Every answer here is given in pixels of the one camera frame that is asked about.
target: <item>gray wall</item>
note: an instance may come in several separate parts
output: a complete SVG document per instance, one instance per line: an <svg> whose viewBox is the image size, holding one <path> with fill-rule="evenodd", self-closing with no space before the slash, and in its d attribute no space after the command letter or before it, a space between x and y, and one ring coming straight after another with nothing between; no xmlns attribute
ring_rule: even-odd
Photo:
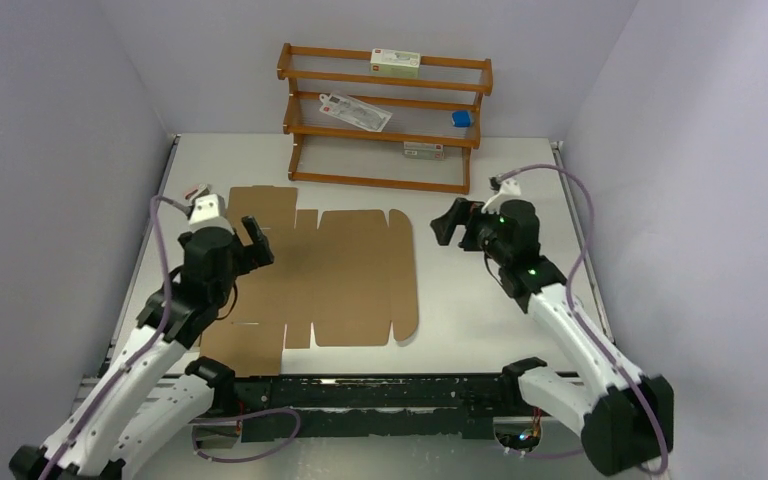
<svg viewBox="0 0 768 480"><path fill-rule="evenodd" d="M768 478L768 0L641 0L564 158L618 342L676 389L673 477Z"/></svg>
<svg viewBox="0 0 768 480"><path fill-rule="evenodd" d="M98 368L169 143L96 2L0 0L0 478Z"/></svg>
<svg viewBox="0 0 768 480"><path fill-rule="evenodd" d="M279 132L287 82L275 65L290 42L491 57L482 133L561 138L636 0L101 3L172 132Z"/></svg>

